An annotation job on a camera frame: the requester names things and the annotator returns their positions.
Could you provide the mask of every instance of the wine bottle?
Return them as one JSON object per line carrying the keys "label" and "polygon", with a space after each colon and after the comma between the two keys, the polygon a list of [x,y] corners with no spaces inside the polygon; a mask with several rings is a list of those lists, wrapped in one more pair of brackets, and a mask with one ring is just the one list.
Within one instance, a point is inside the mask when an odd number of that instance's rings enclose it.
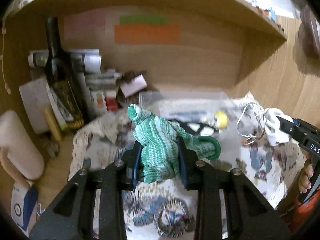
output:
{"label": "wine bottle", "polygon": [[56,94],[57,106],[68,127],[77,130],[84,126],[86,110],[74,78],[70,55],[61,47],[57,18],[46,20],[46,34],[49,57],[45,74],[48,84]]}

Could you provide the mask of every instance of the finger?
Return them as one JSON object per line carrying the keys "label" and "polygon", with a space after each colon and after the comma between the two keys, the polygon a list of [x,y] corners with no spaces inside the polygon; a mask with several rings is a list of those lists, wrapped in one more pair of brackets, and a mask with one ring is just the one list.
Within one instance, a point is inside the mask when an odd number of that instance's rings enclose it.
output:
{"label": "finger", "polygon": [[306,193],[307,192],[307,189],[305,187],[303,187],[300,183],[299,183],[299,190],[300,190],[300,193]]}
{"label": "finger", "polygon": [[313,168],[312,168],[311,165],[308,165],[308,166],[304,169],[304,171],[305,171],[306,174],[307,174],[308,176],[310,176],[310,177],[313,175]]}
{"label": "finger", "polygon": [[311,183],[306,175],[300,177],[300,184],[306,189],[311,188]]}

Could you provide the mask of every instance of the white wire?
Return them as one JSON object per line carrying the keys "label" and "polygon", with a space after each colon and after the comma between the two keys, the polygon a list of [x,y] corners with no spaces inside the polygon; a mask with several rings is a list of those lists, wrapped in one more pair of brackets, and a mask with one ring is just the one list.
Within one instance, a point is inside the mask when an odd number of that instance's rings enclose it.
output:
{"label": "white wire", "polygon": [[5,28],[5,20],[7,18],[7,15],[9,15],[12,11],[13,7],[9,7],[8,11],[6,11],[6,13],[4,14],[3,18],[2,18],[2,30],[1,30],[1,34],[2,34],[2,55],[0,57],[1,60],[1,70],[2,70],[2,78],[3,78],[3,82],[4,82],[4,88],[5,90],[7,90],[7,93],[9,95],[11,95],[11,90],[9,87],[9,84],[5,81],[5,77],[4,77],[4,66],[3,66],[3,58],[4,58],[4,35],[7,33],[7,29]]}
{"label": "white wire", "polygon": [[244,113],[245,113],[247,107],[248,107],[249,105],[252,105],[252,104],[260,107],[260,109],[261,109],[261,112],[258,113],[258,114],[256,114],[255,117],[257,117],[257,116],[259,116],[259,115],[262,115],[262,114],[264,115],[264,113],[265,113],[265,110],[263,109],[263,107],[260,106],[258,103],[250,102],[250,103],[248,103],[248,104],[245,105],[245,107],[244,107],[244,109],[243,109],[243,111],[242,111],[242,114],[240,115],[240,117],[239,117],[239,119],[238,119],[238,122],[237,122],[237,125],[236,125],[236,130],[237,130],[237,133],[238,133],[239,135],[241,135],[242,137],[246,137],[246,138],[247,138],[247,141],[249,141],[250,139],[253,139],[252,141],[248,142],[248,144],[251,144],[251,143],[255,142],[258,137],[255,136],[255,135],[252,135],[252,134],[250,134],[250,135],[244,135],[244,134],[239,133],[239,131],[238,131],[238,124],[240,123],[242,117],[244,116]]}

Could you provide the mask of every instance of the striped knit glove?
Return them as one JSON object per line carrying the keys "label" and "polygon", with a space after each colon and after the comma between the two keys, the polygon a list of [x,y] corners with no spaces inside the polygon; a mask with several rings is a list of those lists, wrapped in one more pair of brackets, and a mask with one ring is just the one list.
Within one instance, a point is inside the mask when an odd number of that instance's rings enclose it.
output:
{"label": "striped knit glove", "polygon": [[199,159],[213,160],[220,156],[220,144],[213,137],[190,135],[175,123],[137,105],[128,107],[128,116],[136,125],[133,136],[144,147],[141,152],[141,181],[145,183],[172,179],[180,174],[178,136],[182,136],[186,147],[195,151]]}

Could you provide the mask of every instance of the pink paper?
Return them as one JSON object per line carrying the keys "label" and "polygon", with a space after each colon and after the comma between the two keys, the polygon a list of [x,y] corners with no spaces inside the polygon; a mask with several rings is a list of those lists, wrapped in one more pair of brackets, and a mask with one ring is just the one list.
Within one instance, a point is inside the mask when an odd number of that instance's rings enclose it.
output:
{"label": "pink paper", "polygon": [[147,87],[146,80],[142,75],[135,77],[130,83],[123,83],[120,89],[125,98]]}
{"label": "pink paper", "polygon": [[64,17],[64,39],[73,40],[88,33],[105,33],[106,8],[93,9]]}

